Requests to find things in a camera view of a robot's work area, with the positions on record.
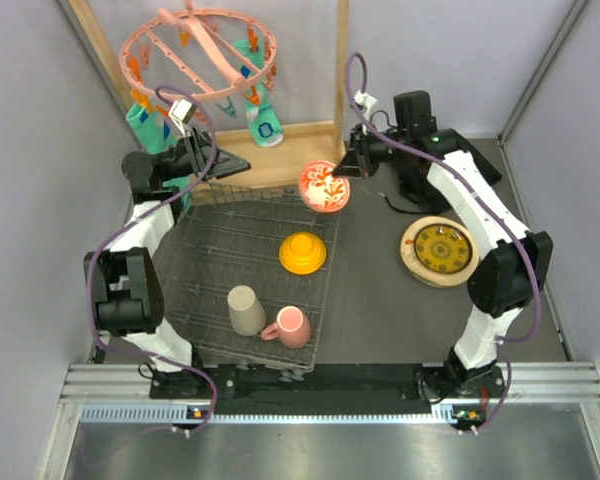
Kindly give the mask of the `white orange patterned bowl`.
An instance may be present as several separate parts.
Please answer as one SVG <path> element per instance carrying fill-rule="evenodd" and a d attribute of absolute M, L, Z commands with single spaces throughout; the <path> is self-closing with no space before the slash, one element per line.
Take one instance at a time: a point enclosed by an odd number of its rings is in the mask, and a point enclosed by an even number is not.
<path fill-rule="evenodd" d="M 336 213 L 349 202 L 351 187 L 347 178 L 334 177 L 336 165 L 325 160 L 307 164 L 298 181 L 305 205 L 318 213 Z"/>

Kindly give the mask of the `yellow patterned small plate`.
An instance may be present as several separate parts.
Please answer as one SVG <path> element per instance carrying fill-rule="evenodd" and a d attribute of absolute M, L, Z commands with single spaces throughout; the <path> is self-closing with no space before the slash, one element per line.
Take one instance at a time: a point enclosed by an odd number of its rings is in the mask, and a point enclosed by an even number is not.
<path fill-rule="evenodd" d="M 414 251 L 418 261 L 428 270 L 443 275 L 466 269 L 472 258 L 468 236 L 443 223 L 422 228 L 414 238 Z"/>

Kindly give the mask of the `beige bird plate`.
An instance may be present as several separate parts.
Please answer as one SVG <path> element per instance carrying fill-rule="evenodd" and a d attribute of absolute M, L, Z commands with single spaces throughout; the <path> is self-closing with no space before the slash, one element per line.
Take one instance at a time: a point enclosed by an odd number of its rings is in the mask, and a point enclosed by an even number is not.
<path fill-rule="evenodd" d="M 468 236 L 472 246 L 472 258 L 469 266 L 466 269 L 455 274 L 443 275 L 428 270 L 416 258 L 414 251 L 414 238 L 416 234 L 422 228 L 437 223 L 449 224 L 458 228 L 462 233 Z M 440 216 L 426 216 L 412 223 L 402 235 L 399 253 L 405 267 L 415 278 L 426 285 L 436 288 L 451 288 L 466 283 L 480 262 L 477 244 L 475 243 L 469 231 L 463 225 Z"/>

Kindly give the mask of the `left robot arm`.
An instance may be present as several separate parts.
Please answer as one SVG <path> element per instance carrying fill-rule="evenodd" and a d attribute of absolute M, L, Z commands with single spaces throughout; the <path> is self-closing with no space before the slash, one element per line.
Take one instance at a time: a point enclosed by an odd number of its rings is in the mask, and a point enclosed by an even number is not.
<path fill-rule="evenodd" d="M 133 151 L 122 160 L 132 216 L 84 258 L 88 305 L 95 334 L 121 338 L 148 357 L 138 372 L 157 388 L 158 397 L 196 396 L 209 392 L 211 383 L 193 345 L 166 319 L 154 254 L 184 213 L 184 198 L 195 185 L 250 167 L 219 148 L 211 130 L 196 126 L 160 153 Z"/>

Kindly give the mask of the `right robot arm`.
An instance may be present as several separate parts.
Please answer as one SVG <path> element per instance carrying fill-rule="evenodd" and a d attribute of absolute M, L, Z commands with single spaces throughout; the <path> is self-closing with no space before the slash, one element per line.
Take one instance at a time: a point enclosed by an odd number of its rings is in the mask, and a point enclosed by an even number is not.
<path fill-rule="evenodd" d="M 474 239 L 479 263 L 467 280 L 472 309 L 444 363 L 443 393 L 472 394 L 492 373 L 498 348 L 528 305 L 541 317 L 553 241 L 514 216 L 492 188 L 494 168 L 454 129 L 440 130 L 425 91 L 394 99 L 397 126 L 384 132 L 371 123 L 376 103 L 366 91 L 347 95 L 360 122 L 334 170 L 338 177 L 368 178 L 379 165 L 400 160 L 415 181 L 435 189 Z"/>

